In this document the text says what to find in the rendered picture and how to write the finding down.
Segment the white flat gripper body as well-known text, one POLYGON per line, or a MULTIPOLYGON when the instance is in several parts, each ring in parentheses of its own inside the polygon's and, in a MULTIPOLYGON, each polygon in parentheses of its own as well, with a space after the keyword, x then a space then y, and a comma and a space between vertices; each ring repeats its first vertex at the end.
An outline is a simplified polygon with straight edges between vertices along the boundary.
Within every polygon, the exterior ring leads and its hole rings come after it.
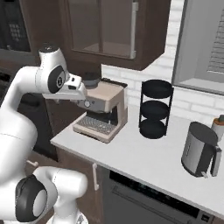
POLYGON ((68 89, 67 91, 64 91, 61 89, 56 94, 43 94, 43 97, 45 99, 51 99, 51 100, 85 100, 87 95, 87 90, 84 86, 80 86, 78 89, 68 89))

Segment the black three-tier stand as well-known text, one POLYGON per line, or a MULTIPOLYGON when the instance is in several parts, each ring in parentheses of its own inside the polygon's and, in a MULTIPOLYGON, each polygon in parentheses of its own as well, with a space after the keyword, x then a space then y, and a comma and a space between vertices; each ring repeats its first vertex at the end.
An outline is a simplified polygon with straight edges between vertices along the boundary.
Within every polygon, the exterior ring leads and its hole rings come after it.
POLYGON ((142 82, 138 128, 143 137, 159 139, 166 135, 173 91, 165 80, 142 82))

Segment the black microwave oven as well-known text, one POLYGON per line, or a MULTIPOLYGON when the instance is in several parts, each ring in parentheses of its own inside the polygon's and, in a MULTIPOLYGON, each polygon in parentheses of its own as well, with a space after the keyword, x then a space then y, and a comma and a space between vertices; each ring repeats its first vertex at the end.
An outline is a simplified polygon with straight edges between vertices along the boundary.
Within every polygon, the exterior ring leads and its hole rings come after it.
POLYGON ((31 51, 19 0, 0 0, 0 49, 31 51))

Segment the beige coffee machine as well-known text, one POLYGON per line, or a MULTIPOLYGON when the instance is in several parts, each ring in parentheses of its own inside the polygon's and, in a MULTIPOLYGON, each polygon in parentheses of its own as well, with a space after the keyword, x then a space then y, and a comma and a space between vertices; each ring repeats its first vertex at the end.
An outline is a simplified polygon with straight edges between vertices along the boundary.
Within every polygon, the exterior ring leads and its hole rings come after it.
POLYGON ((105 144, 118 134, 128 121, 127 84, 101 78, 96 88, 87 91, 77 105, 86 112, 73 123, 73 130, 105 144))

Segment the glass cupboard door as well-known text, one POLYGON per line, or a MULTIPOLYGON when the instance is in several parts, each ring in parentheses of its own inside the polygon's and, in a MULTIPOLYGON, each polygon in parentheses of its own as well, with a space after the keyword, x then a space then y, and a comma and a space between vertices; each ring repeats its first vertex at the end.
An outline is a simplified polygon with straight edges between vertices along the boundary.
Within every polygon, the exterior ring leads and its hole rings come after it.
POLYGON ((68 0, 72 46, 75 51, 102 52, 99 3, 100 0, 68 0))
POLYGON ((130 59, 131 5, 137 0, 101 0, 102 52, 130 59))

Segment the grey window with blinds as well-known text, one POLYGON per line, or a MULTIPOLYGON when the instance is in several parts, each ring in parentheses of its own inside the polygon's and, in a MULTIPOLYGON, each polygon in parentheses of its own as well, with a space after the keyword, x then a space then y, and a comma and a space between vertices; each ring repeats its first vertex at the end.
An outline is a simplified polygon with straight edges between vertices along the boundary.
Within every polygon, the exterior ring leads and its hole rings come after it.
POLYGON ((224 95, 224 0, 185 0, 171 83, 224 95))

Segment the brown base cupboard door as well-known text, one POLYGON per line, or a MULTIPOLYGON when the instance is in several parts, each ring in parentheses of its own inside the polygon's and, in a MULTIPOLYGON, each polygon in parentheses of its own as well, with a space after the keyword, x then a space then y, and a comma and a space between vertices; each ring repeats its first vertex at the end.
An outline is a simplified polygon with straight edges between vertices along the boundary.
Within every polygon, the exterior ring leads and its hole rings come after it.
POLYGON ((63 168, 75 170, 87 176, 87 191, 77 199, 77 204, 86 215, 89 224, 103 224, 102 188, 95 190, 93 164, 60 148, 57 152, 59 163, 63 168))

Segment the silver black electric kettle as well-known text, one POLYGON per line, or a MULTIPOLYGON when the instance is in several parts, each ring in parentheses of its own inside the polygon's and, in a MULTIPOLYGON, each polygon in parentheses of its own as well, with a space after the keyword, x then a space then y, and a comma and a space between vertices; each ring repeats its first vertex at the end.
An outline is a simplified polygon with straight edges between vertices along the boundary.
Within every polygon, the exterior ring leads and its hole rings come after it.
POLYGON ((216 133, 205 124, 191 122, 185 140, 181 164, 194 177, 206 177, 208 167, 216 177, 221 162, 222 150, 216 133))

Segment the grey dishwasher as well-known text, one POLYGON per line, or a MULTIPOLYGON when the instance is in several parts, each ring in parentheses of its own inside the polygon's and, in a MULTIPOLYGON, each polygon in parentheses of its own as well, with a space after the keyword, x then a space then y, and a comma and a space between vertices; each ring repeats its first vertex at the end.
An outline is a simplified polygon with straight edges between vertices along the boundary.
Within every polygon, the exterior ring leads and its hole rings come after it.
POLYGON ((117 172, 101 169, 105 224, 212 224, 214 216, 117 172))

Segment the dark brown wall cupboard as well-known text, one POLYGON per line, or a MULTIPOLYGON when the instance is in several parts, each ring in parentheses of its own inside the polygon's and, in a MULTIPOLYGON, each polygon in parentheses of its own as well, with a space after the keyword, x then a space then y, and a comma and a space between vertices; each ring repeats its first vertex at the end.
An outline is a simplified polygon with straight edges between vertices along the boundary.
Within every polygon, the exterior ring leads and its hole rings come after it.
MULTIPOLYGON (((137 0, 136 14, 136 57, 127 59, 93 52, 75 51, 72 46, 72 32, 69 18, 68 0, 59 0, 59 10, 64 32, 64 51, 71 60, 93 64, 104 64, 141 71, 165 52, 171 0, 137 0)), ((101 28, 101 0, 99 3, 101 28)))

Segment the white bottle with orange neck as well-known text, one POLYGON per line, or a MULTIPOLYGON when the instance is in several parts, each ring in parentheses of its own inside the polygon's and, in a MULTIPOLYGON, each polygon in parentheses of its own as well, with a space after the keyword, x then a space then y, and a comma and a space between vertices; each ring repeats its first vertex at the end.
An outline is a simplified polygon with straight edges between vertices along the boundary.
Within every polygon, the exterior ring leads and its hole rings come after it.
POLYGON ((224 136, 224 115, 213 119, 212 130, 216 133, 218 141, 224 136))

